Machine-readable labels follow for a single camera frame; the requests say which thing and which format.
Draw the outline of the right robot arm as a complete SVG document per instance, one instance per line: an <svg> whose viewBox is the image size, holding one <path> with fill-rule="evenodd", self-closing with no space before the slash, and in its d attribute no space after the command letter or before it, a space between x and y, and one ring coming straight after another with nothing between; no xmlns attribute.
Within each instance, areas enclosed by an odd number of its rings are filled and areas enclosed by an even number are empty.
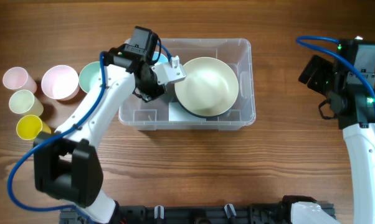
<svg viewBox="0 0 375 224"><path fill-rule="evenodd" d="M314 55L298 80L325 100L343 132L353 183L355 223L375 223L375 41L300 36Z"/></svg>

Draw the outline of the light blue plastic bowl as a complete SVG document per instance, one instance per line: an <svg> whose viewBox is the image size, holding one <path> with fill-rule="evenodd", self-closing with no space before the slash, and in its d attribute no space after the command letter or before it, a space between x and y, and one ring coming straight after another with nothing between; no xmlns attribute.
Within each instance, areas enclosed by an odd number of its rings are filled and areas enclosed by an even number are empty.
<svg viewBox="0 0 375 224"><path fill-rule="evenodd" d="M159 54L159 52L154 52L153 57L152 57L152 61L155 61L155 60L157 60L155 65L159 65L161 63L168 63L167 56L165 56L163 54Z"/></svg>

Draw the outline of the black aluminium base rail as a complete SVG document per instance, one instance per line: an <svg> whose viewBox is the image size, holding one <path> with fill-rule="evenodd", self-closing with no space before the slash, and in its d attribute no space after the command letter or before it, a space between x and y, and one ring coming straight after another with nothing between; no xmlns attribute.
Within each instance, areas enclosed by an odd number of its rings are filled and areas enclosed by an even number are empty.
<svg viewBox="0 0 375 224"><path fill-rule="evenodd" d="M281 203L250 204L234 208L227 216L225 207L166 207L164 218L155 218L153 207L121 206L121 223L290 223L287 206Z"/></svg>

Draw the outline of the mint green plastic bowl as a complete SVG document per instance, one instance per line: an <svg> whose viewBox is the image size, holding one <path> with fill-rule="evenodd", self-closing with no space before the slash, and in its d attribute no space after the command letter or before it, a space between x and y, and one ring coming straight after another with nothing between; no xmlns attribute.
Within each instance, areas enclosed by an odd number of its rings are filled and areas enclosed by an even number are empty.
<svg viewBox="0 0 375 224"><path fill-rule="evenodd" d="M101 77L101 69L100 69L100 62L92 62L85 67L83 67L82 71L79 75L79 85L80 88L88 93L96 84L97 81L99 81L99 78Z"/></svg>

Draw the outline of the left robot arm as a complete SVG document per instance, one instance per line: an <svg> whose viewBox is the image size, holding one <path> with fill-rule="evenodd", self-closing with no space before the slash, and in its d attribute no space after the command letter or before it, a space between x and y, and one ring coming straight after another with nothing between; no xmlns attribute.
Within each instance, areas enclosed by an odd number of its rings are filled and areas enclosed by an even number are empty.
<svg viewBox="0 0 375 224"><path fill-rule="evenodd" d="M35 187L67 208L83 213L90 223L115 223L118 203L102 190L103 171L97 149L118 108L130 96L144 102L165 93L153 71L153 54L161 39L135 27L127 44L100 54L101 77L73 115L54 134L34 141Z"/></svg>

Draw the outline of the dark blue plate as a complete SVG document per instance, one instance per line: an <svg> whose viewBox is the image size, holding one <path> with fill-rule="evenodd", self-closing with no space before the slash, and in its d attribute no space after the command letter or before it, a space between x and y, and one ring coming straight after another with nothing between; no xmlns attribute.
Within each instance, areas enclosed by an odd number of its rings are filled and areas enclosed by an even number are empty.
<svg viewBox="0 0 375 224"><path fill-rule="evenodd" d="M196 116L198 118L206 118L206 119L209 119L209 118L215 118L215 117L218 117L218 116L223 116L227 113L229 113L229 111L232 109L232 108L229 108L228 110L226 110L225 112L221 113L221 114L217 114L217 115L213 115L213 116L203 116L203 115L199 115L199 114L196 114L196 113L193 113L191 111L189 111L187 108L185 108L182 103L180 101L178 101L179 105L189 114L193 115L193 116Z"/></svg>

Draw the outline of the cream plastic plate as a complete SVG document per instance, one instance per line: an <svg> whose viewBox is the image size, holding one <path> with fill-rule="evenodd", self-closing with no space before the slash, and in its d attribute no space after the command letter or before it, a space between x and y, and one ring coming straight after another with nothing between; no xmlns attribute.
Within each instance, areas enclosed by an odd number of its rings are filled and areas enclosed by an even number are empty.
<svg viewBox="0 0 375 224"><path fill-rule="evenodd" d="M178 101L189 111L213 116L231 108L237 100L239 82L233 69L212 57L199 57L183 65L186 77L174 84Z"/></svg>

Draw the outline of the yellow plastic cup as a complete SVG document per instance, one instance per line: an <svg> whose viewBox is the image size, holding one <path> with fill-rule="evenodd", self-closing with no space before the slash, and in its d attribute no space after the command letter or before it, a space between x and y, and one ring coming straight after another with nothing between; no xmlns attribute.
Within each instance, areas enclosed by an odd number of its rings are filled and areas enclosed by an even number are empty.
<svg viewBox="0 0 375 224"><path fill-rule="evenodd" d="M17 135L26 141L34 140L40 132L51 133L51 129L38 116L30 114L22 117L16 126Z"/></svg>

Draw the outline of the pale green plastic cup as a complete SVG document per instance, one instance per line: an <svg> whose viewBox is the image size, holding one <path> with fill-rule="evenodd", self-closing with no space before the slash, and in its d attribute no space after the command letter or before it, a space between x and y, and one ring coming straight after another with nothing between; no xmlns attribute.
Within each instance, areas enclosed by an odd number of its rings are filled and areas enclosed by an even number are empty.
<svg viewBox="0 0 375 224"><path fill-rule="evenodd" d="M9 109L23 116L30 114L40 116L44 111L42 103L29 90L15 92L9 99Z"/></svg>

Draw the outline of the pink plastic cup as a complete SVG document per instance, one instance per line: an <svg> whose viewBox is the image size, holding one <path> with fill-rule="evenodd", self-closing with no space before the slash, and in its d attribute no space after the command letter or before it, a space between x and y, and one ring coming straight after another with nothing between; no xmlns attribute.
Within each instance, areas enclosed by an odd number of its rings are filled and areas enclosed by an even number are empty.
<svg viewBox="0 0 375 224"><path fill-rule="evenodd" d="M35 93L37 90L37 83L28 74L27 70L22 67L10 68L4 74L2 83L9 90L29 90L32 93Z"/></svg>

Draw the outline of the pink plastic bowl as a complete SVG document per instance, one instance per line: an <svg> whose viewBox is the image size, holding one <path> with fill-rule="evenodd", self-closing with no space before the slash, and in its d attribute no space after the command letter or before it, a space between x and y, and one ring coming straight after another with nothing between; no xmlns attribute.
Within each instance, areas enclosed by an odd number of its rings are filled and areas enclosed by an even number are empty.
<svg viewBox="0 0 375 224"><path fill-rule="evenodd" d="M78 73L68 65L56 65L42 77L41 89L51 99L70 100L80 89Z"/></svg>

